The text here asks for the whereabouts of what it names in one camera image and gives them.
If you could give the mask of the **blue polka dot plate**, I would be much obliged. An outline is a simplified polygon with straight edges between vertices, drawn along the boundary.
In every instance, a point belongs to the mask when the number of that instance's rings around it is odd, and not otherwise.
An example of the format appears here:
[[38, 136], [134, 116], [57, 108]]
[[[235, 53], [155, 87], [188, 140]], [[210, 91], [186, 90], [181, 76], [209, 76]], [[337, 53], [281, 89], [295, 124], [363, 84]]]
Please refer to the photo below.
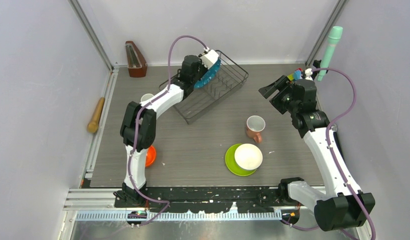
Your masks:
[[194, 89], [200, 89], [208, 84], [217, 74], [220, 69], [221, 59], [218, 57], [216, 62], [205, 72], [202, 78], [195, 83]]

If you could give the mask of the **pink ceramic mug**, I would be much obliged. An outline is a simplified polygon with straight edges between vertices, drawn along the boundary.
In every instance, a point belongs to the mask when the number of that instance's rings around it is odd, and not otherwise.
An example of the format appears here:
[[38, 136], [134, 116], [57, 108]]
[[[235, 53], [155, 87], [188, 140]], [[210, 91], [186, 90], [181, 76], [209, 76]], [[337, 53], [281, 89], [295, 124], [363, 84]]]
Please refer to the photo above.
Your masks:
[[260, 144], [262, 142], [261, 132], [265, 129], [265, 127], [266, 122], [262, 117], [252, 115], [248, 117], [246, 121], [246, 134], [249, 138]]

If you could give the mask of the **white ribbed bowl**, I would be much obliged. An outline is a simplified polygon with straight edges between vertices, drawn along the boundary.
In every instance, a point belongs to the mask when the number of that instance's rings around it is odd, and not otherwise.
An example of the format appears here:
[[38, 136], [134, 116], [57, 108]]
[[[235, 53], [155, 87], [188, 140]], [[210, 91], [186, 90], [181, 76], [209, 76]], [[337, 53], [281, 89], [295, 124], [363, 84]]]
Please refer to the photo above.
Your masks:
[[263, 154], [261, 150], [251, 144], [241, 144], [234, 152], [236, 164], [247, 171], [256, 170], [263, 162]]

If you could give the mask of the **orange bowl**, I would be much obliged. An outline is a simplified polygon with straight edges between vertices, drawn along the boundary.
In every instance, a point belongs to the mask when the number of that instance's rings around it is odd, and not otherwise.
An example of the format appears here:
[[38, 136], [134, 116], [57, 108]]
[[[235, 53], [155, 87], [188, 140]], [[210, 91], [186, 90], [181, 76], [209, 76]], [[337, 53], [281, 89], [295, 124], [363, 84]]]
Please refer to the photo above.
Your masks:
[[146, 167], [150, 167], [154, 164], [156, 160], [156, 149], [153, 145], [151, 145], [148, 148], [147, 154], [146, 154], [146, 162], [145, 162], [145, 166]]

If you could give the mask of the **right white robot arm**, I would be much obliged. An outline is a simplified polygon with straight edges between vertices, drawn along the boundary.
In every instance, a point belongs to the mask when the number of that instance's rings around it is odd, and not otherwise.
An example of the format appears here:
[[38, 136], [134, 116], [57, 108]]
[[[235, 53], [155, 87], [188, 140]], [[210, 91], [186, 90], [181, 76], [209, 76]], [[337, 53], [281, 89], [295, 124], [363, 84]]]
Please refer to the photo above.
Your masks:
[[345, 165], [329, 126], [327, 115], [317, 107], [317, 88], [312, 80], [289, 80], [285, 75], [259, 93], [281, 114], [290, 113], [292, 125], [310, 149], [323, 178], [325, 192], [309, 186], [301, 177], [284, 178], [278, 199], [284, 205], [300, 203], [312, 210], [323, 231], [361, 227], [375, 206], [373, 195], [362, 192]]

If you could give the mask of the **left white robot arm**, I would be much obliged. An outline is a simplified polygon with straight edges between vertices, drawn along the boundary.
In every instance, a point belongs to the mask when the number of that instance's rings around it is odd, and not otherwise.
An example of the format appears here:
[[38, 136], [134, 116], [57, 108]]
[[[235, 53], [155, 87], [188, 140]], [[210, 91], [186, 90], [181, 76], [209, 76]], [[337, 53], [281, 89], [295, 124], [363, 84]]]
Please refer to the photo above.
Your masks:
[[132, 101], [127, 105], [120, 129], [126, 149], [126, 176], [122, 189], [114, 193], [118, 200], [134, 207], [145, 203], [145, 162], [148, 149], [156, 137], [157, 119], [173, 105], [186, 99], [206, 72], [207, 68], [200, 57], [188, 55], [167, 88], [149, 100], [141, 103]]

